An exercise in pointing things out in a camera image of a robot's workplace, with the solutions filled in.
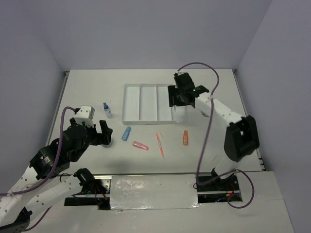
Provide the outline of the orange highlighter cap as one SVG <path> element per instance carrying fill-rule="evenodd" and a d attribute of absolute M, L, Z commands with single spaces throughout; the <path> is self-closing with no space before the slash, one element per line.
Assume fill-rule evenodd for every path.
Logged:
<path fill-rule="evenodd" d="M 187 130 L 183 131 L 183 145 L 187 146 L 189 144 L 189 132 Z"/>

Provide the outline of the orange highlighter pen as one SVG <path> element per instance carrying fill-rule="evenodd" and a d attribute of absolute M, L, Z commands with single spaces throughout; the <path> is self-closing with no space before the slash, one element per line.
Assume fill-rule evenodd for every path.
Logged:
<path fill-rule="evenodd" d="M 156 138 L 157 138 L 157 142 L 158 142 L 158 146 L 159 146 L 159 150 L 160 150 L 161 156 L 164 159 L 165 155 L 164 155 L 163 147 L 161 145 L 161 141 L 160 141 L 158 133 L 156 133 Z"/>

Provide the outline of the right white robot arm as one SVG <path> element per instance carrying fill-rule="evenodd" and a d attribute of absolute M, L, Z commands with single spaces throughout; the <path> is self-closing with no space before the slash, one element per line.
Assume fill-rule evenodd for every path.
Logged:
<path fill-rule="evenodd" d="M 211 171 L 212 186 L 222 190 L 228 185 L 228 177 L 237 171 L 239 162 L 260 145 L 256 120 L 251 115 L 242 116 L 234 112 L 217 100 L 214 97 L 215 88 L 208 91 L 202 85 L 195 86 L 187 72 L 176 72 L 174 81 L 174 85 L 168 86 L 170 107 L 191 106 L 209 115 L 196 175 L 200 173 L 213 121 L 218 121 L 225 132 L 222 158 Z"/>

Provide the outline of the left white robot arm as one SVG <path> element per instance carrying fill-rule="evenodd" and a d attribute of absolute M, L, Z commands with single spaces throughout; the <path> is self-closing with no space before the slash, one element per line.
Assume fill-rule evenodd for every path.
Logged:
<path fill-rule="evenodd" d="M 56 178 L 77 162 L 89 146 L 109 145 L 113 130 L 106 121 L 100 121 L 101 132 L 74 119 L 67 130 L 61 130 L 59 138 L 41 148 L 30 161 L 19 181 L 0 199 L 0 231 L 20 233 L 27 230 L 30 221 L 49 210 L 60 200 L 79 193 L 99 192 L 107 189 L 95 179 L 87 168 L 80 168 L 56 186 L 41 192 L 42 182 Z"/>

